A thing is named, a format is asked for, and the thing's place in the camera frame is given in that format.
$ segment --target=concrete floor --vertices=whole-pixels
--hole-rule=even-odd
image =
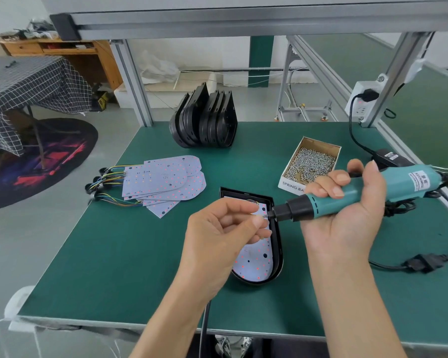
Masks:
[[[273,122],[278,85],[271,84],[269,88],[231,89],[240,121]],[[304,102],[307,107],[323,107],[328,101],[326,93],[318,84],[296,84],[293,85],[293,92],[297,103]],[[284,96],[283,105],[287,105],[286,102],[287,98]],[[39,107],[33,110],[38,119],[65,116]],[[171,115],[170,109],[153,110],[156,121],[167,121]],[[84,185],[97,175],[99,168],[112,165],[119,159],[139,127],[132,109],[119,109],[116,105],[109,105],[101,113],[72,117],[86,120],[98,130],[98,142],[90,156],[56,185],[0,209],[0,319],[6,303],[19,288],[36,284],[84,213],[88,202]],[[7,326],[7,323],[2,323],[1,330],[10,358],[37,357],[33,336],[9,332],[6,330]],[[103,342],[104,338],[85,331],[44,331],[39,334],[39,339],[43,357],[113,357]],[[112,339],[105,341],[114,348]],[[134,345],[121,341],[118,344],[122,357],[128,356]],[[409,353],[409,356],[420,358],[446,357],[441,353]]]

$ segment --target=electric screwdriver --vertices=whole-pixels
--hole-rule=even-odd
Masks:
[[[437,172],[427,165],[388,167],[381,170],[381,173],[387,182],[387,203],[424,197],[426,193],[435,191],[442,183],[448,181],[448,174]],[[362,177],[352,178],[348,185],[342,187],[345,193],[343,198],[302,195],[274,206],[267,217],[276,221],[296,222],[335,214],[344,207],[359,202],[363,187]]]

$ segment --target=white plastic bag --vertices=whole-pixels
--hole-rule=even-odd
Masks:
[[[173,83],[179,75],[179,69],[175,63],[160,60],[147,50],[143,50],[137,58],[137,65],[142,70],[141,79],[144,84]]]

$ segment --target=teal screwdriver handle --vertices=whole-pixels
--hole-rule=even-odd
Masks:
[[[423,197],[428,191],[442,184],[442,176],[431,166],[414,165],[409,167],[390,167],[382,171],[387,182],[387,201],[397,202],[409,198]],[[338,213],[348,205],[359,202],[362,197],[364,181],[362,177],[352,178],[342,187],[343,198],[317,197],[308,194],[314,210],[314,218]]]

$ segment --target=plaid tablecloth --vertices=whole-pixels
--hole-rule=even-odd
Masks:
[[[23,147],[4,112],[27,104],[67,114],[86,112],[91,88],[61,56],[0,57],[0,149],[17,156]]]

